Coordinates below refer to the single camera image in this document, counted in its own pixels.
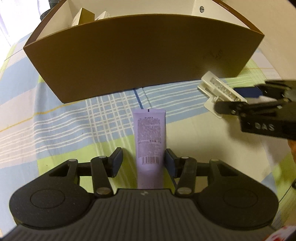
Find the purple tube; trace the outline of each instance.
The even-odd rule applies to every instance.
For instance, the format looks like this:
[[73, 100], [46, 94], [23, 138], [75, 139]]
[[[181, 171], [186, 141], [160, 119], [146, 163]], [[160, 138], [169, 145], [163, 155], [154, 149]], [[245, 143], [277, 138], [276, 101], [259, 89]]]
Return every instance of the purple tube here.
[[163, 188], [165, 110], [133, 111], [138, 189]]

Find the circular cover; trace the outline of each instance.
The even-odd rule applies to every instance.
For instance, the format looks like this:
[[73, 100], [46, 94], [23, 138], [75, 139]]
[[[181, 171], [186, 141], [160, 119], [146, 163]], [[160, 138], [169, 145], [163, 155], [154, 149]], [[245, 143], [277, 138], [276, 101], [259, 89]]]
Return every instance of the circular cover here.
[[48, 229], [70, 224], [84, 215], [91, 202], [90, 194], [63, 178], [33, 181], [18, 189], [9, 202], [17, 224]]
[[247, 176], [223, 177], [199, 194], [198, 206], [212, 222], [239, 230], [270, 224], [278, 209], [276, 195]]

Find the bed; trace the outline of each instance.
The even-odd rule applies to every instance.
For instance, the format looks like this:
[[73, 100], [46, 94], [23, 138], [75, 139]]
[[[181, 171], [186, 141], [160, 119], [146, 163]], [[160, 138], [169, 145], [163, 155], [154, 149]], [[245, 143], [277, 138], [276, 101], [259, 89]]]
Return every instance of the bed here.
[[[287, 141], [242, 133], [235, 117], [218, 119], [204, 108], [207, 97], [200, 80], [140, 88], [63, 104], [53, 94], [23, 51], [28, 36], [14, 44], [0, 69], [0, 230], [9, 232], [15, 222], [9, 198], [22, 185], [75, 158], [90, 161], [124, 149], [124, 161], [111, 185], [136, 188], [132, 110], [166, 110], [166, 146], [178, 156], [201, 162], [218, 158], [269, 187], [280, 200], [274, 226], [279, 228], [295, 208], [296, 178]], [[238, 77], [224, 79], [231, 87], [280, 79], [257, 50]], [[172, 188], [165, 173], [165, 187]], [[93, 192], [91, 180], [81, 186]], [[196, 191], [206, 186], [197, 178]]]

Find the white plastic clip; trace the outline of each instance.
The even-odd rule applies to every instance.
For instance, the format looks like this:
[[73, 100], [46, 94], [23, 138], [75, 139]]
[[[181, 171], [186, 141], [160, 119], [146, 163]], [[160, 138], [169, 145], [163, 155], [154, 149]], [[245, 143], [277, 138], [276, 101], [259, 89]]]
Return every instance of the white plastic clip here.
[[218, 118], [222, 117], [222, 115], [218, 114], [214, 110], [214, 105], [218, 100], [247, 102], [244, 97], [221, 81], [211, 71], [208, 71], [204, 76], [202, 76], [202, 82], [198, 85], [198, 88], [209, 97], [209, 99], [205, 102], [204, 107]]

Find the barcode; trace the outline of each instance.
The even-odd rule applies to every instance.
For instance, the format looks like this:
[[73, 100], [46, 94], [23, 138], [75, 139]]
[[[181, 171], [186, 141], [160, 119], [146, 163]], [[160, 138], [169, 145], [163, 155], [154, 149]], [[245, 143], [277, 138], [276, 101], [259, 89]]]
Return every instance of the barcode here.
[[145, 156], [142, 157], [142, 165], [146, 164], [157, 164], [159, 165], [159, 157], [158, 156]]

